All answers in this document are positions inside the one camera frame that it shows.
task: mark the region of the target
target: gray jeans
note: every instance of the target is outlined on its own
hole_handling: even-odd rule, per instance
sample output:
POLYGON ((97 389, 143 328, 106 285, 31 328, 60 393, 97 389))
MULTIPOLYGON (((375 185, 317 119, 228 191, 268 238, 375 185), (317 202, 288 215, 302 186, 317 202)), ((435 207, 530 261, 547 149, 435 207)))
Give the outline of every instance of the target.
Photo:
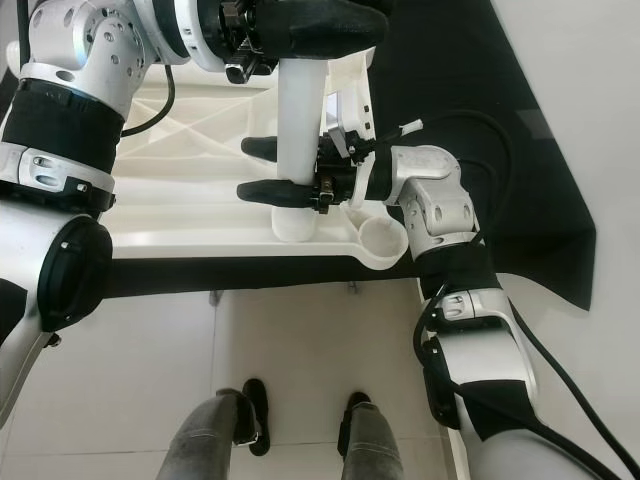
POLYGON ((342 480, 402 479, 400 454, 387 420, 371 403, 356 405, 342 480))
MULTIPOLYGON (((237 438, 242 394, 219 392, 196 408, 176 433, 158 480, 226 480, 231 446, 237 438)), ((343 480, 402 480, 398 447, 375 405, 353 409, 343 480)))

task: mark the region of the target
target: white tray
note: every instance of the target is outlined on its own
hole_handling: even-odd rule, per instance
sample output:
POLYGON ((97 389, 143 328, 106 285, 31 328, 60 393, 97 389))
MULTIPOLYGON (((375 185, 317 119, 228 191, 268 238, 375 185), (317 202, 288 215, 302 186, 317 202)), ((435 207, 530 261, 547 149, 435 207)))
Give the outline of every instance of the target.
MULTIPOLYGON (((367 63, 364 53, 330 62, 326 92, 355 85, 371 105, 367 63)), ((117 202, 102 218, 115 258, 349 255, 375 270, 400 259, 408 245, 406 231, 379 202, 365 201, 360 209, 346 203, 331 207, 319 216, 308 242, 278 240, 271 207, 236 196, 239 183, 276 176, 275 164, 240 150, 244 137, 276 134, 276 75, 236 87, 224 75, 192 64, 174 71, 177 96, 169 116, 123 139, 118 148, 117 202)), ((128 126, 162 108, 165 83, 163 69, 152 67, 128 126)))

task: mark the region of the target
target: white plastic stand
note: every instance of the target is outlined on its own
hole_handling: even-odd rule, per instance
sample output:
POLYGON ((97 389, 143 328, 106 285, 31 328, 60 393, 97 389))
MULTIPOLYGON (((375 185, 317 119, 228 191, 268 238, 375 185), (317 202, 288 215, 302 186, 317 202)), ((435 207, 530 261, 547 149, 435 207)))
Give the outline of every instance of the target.
MULTIPOLYGON (((278 178, 312 185, 327 62, 282 59, 278 75, 278 178)), ((271 223, 280 240, 304 242, 315 232, 316 217, 311 209, 273 207, 271 223)))
MULTIPOLYGON (((350 89, 371 105, 366 66, 364 53, 328 62, 325 94, 350 89)), ((278 133, 277 75, 238 87, 193 62, 174 74, 177 97, 168 117, 118 147, 117 201, 102 217, 115 258, 348 255, 375 270, 400 259, 406 231, 380 202, 332 206, 315 215, 306 242, 289 243, 274 233, 269 205, 238 199, 238 184, 278 176, 275 164, 240 149, 245 137, 278 133)), ((166 95, 163 68, 153 66, 127 126, 152 117, 166 95)), ((358 116, 372 133, 372 113, 361 109, 358 116)))

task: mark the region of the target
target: person's leg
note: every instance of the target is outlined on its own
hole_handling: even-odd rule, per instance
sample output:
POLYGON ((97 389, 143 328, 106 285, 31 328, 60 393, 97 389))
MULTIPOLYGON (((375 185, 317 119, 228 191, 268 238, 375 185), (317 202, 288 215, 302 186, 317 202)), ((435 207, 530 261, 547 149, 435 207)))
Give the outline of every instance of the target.
POLYGON ((198 406, 176 433, 158 480, 226 480, 232 443, 251 443, 254 455, 269 450, 267 396, 259 380, 243 392, 221 390, 198 406))
POLYGON ((400 454, 391 427, 365 394, 349 400, 340 425, 338 451, 342 480, 403 480, 400 454))

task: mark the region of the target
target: white wall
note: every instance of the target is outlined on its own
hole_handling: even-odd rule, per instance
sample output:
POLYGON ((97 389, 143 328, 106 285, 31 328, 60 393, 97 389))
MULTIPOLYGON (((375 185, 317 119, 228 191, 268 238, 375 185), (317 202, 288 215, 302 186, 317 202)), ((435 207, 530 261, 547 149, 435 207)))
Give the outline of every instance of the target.
MULTIPOLYGON (((640 2, 492 1, 598 231, 589 313, 516 277, 504 285, 640 459, 640 2)), ((536 364, 544 418, 628 476, 559 380, 536 364)))

